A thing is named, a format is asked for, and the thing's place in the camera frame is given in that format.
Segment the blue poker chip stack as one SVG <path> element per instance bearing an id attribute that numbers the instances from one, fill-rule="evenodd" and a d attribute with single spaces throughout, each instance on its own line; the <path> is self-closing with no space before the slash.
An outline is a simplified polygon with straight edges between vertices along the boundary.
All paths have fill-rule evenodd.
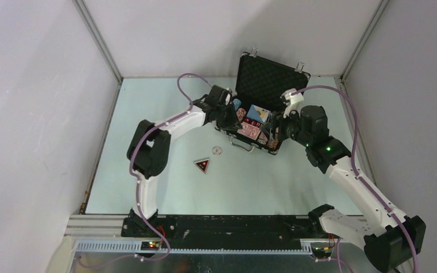
<path id="1" fill-rule="evenodd" d="M 241 102 L 241 100 L 235 98 L 235 99 L 232 101 L 232 104 L 233 104 L 234 110 L 237 111 L 237 110 L 240 108 L 242 102 Z"/>

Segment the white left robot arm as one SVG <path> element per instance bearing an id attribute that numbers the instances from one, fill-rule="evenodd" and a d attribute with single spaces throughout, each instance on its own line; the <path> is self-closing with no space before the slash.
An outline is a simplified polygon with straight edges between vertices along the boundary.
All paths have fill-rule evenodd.
<path id="1" fill-rule="evenodd" d="M 144 237 L 155 234 L 156 196 L 160 174 L 167 166 L 172 142 L 193 129 L 215 123 L 222 130 L 238 130 L 241 124 L 233 106 L 233 92 L 214 85 L 202 98 L 163 121 L 140 121 L 127 151 L 129 172 L 136 179 L 133 211 L 140 217 L 135 229 Z"/>

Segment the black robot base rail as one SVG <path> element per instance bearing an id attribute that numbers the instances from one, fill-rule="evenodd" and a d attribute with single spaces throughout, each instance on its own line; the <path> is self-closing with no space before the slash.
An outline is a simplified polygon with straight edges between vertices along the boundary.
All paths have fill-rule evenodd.
<path id="1" fill-rule="evenodd" d="M 147 226 L 130 211 L 123 221 L 122 237 L 158 238 L 173 249 L 190 250 L 300 250 L 301 239 L 325 238 L 319 217 L 332 205 L 324 204 L 306 217 L 296 215 L 179 215 L 155 213 Z"/>

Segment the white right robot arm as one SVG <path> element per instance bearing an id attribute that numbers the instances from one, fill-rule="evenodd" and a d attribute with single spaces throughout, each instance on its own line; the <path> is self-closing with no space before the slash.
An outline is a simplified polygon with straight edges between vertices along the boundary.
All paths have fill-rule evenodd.
<path id="1" fill-rule="evenodd" d="M 409 260 L 413 261 L 413 271 L 419 271 L 425 222 L 395 206 L 356 166 L 352 152 L 330 135 L 323 107 L 305 106 L 288 115 L 273 113 L 261 131 L 268 140 L 291 139 L 304 146 L 311 165 L 339 185 L 365 217 L 359 221 L 325 204 L 309 213 L 311 235 L 338 235 L 363 249 L 380 272 L 389 272 Z"/>

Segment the white dealer button chip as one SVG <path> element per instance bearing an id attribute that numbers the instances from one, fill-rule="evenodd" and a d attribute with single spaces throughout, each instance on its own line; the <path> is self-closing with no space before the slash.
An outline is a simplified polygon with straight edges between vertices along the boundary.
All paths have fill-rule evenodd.
<path id="1" fill-rule="evenodd" d="M 214 147 L 212 148 L 212 153 L 213 153 L 214 155 L 221 155 L 221 154 L 222 154 L 222 148 L 219 147 L 219 146 L 214 146 Z"/>

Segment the blue playing card deck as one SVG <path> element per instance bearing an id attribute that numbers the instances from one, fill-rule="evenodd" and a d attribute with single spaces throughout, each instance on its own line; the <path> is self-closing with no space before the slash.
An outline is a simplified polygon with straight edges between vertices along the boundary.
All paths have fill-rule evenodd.
<path id="1" fill-rule="evenodd" d="M 269 119 L 270 111 L 257 105 L 251 105 L 246 117 L 260 123 L 266 123 Z"/>

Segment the orange brown chip stack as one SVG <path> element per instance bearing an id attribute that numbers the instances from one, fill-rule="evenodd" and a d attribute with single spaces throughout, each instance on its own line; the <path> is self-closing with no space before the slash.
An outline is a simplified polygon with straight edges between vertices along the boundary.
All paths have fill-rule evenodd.
<path id="1" fill-rule="evenodd" d="M 281 143 L 278 140 L 271 140 L 267 143 L 268 148 L 273 150 L 273 151 L 276 151 L 277 149 L 279 149 L 280 145 L 281 145 Z"/>

